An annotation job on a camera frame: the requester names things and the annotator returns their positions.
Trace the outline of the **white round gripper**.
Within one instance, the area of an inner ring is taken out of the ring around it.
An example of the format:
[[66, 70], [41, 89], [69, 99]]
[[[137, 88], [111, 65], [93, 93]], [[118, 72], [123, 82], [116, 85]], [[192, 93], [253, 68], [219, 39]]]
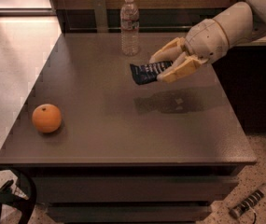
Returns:
[[157, 76], [159, 82], [171, 83], [192, 75], [203, 63], [216, 62], [229, 48], [222, 26], [214, 19], [205, 19], [189, 30], [186, 39], [177, 37], [156, 51], [149, 62], [172, 61], [173, 64]]

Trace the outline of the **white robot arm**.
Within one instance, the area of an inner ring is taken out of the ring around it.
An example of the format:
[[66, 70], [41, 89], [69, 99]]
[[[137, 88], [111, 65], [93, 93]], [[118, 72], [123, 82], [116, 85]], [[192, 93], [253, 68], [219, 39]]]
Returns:
[[192, 26], [186, 36], [167, 43], [149, 61], [172, 63], [156, 75], [159, 82], [170, 83], [195, 73], [204, 64], [218, 61], [236, 45], [265, 34], [266, 0], [244, 0]]

